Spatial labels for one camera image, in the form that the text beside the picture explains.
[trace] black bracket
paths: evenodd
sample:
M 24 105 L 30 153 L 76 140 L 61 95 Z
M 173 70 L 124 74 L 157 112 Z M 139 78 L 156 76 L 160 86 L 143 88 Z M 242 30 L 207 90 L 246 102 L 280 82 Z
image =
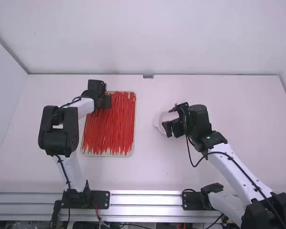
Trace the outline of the black bracket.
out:
M 200 192 L 185 190 L 182 192 L 182 208 L 186 211 L 214 210 L 210 204 L 208 194 L 210 192 L 217 193 L 223 189 L 223 185 L 214 183 L 201 188 Z
M 91 199 L 84 205 L 76 202 L 70 202 L 68 195 L 63 195 L 61 200 L 61 208 L 84 208 L 84 209 L 108 209 L 110 206 L 110 192 L 109 191 L 89 191 Z
M 201 192 L 183 192 L 182 208 L 185 211 L 205 210 L 202 204 Z

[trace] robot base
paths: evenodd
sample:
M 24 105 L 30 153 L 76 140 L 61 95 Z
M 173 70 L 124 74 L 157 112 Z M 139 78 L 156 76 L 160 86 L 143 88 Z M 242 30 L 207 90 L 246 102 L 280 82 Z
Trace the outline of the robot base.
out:
M 83 192 L 68 189 L 63 192 L 61 208 L 108 209 L 110 205 L 109 191 L 91 191 L 88 181 Z

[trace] red wire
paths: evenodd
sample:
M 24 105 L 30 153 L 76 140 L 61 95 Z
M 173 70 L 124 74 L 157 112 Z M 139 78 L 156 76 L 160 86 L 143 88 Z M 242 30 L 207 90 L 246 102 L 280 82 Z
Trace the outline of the red wire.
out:
M 136 96 L 133 92 L 111 96 L 111 109 L 87 116 L 82 148 L 88 154 L 110 150 L 112 155 L 127 155 L 133 148 Z

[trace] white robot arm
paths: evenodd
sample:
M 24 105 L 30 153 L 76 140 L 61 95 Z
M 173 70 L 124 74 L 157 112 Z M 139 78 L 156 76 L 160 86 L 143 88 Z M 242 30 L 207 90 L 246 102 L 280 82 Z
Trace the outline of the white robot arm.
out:
M 76 107 L 78 119 L 81 119 L 87 114 L 94 112 L 94 100 L 91 98 L 81 98 L 75 103 L 72 103 L 69 106 L 65 106 L 64 109 L 67 109 L 68 107 Z M 66 180 L 65 191 L 67 191 L 69 188 L 69 182 L 71 189 L 75 189 L 77 192 L 83 192 L 86 186 L 86 179 L 82 175 L 81 166 L 78 162 L 76 153 L 70 154 L 69 157 L 60 155 L 59 158 L 63 166 L 61 166 L 60 160 L 57 157 L 53 157 L 58 166 L 58 170 L 62 179 L 66 180 L 67 177 L 69 180 Z
M 276 194 L 242 163 L 224 136 L 212 130 L 206 106 L 182 103 L 169 112 L 174 111 L 179 118 L 162 122 L 167 137 L 172 133 L 175 137 L 185 135 L 188 151 L 190 142 L 224 175 L 237 194 L 236 197 L 225 192 L 216 183 L 202 188 L 199 194 L 183 192 L 183 202 L 189 205 L 201 201 L 202 206 L 207 202 L 208 209 L 221 211 L 241 229 L 286 229 L 286 193 Z

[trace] white wall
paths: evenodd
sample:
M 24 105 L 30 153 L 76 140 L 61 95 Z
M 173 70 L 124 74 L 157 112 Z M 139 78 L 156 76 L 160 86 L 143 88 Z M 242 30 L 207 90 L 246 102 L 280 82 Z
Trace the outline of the white wall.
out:
M 279 74 L 286 0 L 0 0 L 31 73 Z
M 0 147 L 27 77 L 26 72 L 0 45 Z

